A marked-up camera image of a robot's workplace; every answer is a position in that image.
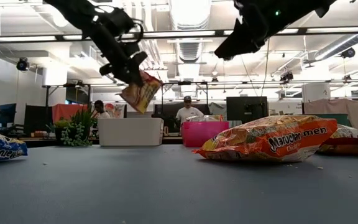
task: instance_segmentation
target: pink bin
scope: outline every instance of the pink bin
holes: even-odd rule
[[[186,147],[201,147],[206,141],[227,129],[229,129],[228,121],[184,122],[181,136]]]

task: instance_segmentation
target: gray table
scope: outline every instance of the gray table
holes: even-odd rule
[[[175,145],[29,153],[0,163],[0,224],[358,223],[358,157],[287,167],[206,161]]]

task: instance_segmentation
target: white plastic storage box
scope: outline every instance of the white plastic storage box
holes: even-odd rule
[[[162,144],[163,119],[99,119],[100,146],[159,146]]]

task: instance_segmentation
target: person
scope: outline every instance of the person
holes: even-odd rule
[[[185,107],[180,109],[177,113],[177,119],[180,120],[181,124],[186,121],[186,118],[191,116],[204,116],[204,114],[199,109],[191,106],[190,96],[186,96],[183,101],[185,103]]]
[[[103,101],[98,100],[94,102],[94,109],[98,112],[98,119],[108,119],[111,118],[110,114],[105,112]]]

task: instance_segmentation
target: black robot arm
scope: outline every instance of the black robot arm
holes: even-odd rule
[[[255,53],[271,36],[312,11],[321,18],[336,0],[234,0],[241,20],[233,33],[216,49],[219,58]]]
[[[82,38],[90,37],[102,52],[109,64],[100,68],[100,74],[112,73],[125,83],[143,85],[139,65],[147,58],[141,52],[138,42],[143,38],[140,22],[131,19],[122,9],[114,8],[110,13],[100,12],[87,0],[45,0],[61,12],[64,18],[82,30]],[[122,42],[121,35],[128,33],[135,26],[140,27],[140,34],[135,42]]]

